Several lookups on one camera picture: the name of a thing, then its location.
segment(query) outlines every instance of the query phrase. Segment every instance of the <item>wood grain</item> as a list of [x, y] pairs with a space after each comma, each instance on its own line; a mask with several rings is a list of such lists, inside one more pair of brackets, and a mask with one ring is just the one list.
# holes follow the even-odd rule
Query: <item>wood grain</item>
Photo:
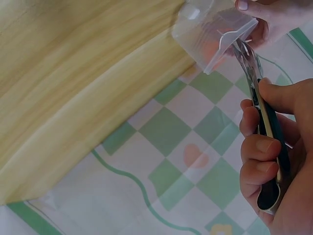
[[193, 64], [182, 3], [0, 2], [0, 204], [43, 195]]

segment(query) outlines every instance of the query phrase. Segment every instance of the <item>scissor handle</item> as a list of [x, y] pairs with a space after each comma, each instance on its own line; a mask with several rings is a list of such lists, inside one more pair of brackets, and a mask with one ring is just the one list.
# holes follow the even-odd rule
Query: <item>scissor handle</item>
[[276, 159], [279, 165], [279, 177], [276, 177], [262, 185], [257, 204], [259, 209], [274, 214], [278, 209], [289, 184], [291, 183], [291, 165], [288, 156], [288, 149], [284, 141], [284, 135], [281, 130], [277, 114], [268, 103], [265, 101], [263, 101], [263, 103], [265, 110], [258, 109], [260, 114], [258, 134], [267, 136], [264, 121], [264, 117], [266, 115], [266, 119], [269, 120], [269, 125], [271, 127], [272, 137], [280, 141], [281, 150]]

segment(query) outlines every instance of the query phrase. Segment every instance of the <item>transparent plastic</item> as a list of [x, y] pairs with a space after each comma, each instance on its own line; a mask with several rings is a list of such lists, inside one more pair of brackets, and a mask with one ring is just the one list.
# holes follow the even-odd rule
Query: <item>transparent plastic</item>
[[189, 0], [179, 11], [172, 36], [209, 74], [231, 44], [245, 40], [257, 23], [231, 0]]

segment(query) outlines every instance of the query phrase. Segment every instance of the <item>pink heart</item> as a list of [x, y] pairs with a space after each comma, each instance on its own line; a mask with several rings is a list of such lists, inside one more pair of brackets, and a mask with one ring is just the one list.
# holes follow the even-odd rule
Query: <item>pink heart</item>
[[188, 168], [203, 168], [209, 162], [209, 156], [202, 153], [197, 145], [191, 143], [185, 146], [184, 162]]

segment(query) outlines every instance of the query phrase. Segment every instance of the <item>fingernail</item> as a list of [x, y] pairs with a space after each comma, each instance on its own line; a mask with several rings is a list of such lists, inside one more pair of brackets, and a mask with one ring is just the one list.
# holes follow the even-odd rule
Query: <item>fingernail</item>
[[260, 140], [256, 142], [256, 148], [263, 153], [267, 153], [272, 143], [273, 141], [270, 140]]
[[267, 77], [263, 78], [263, 80], [264, 80], [267, 84], [272, 84], [272, 82], [271, 82]]
[[264, 162], [256, 165], [257, 170], [262, 172], [268, 172], [268, 170], [274, 165], [274, 162]]
[[248, 10], [248, 0], [239, 0], [238, 1], [238, 8], [241, 11], [247, 11]]

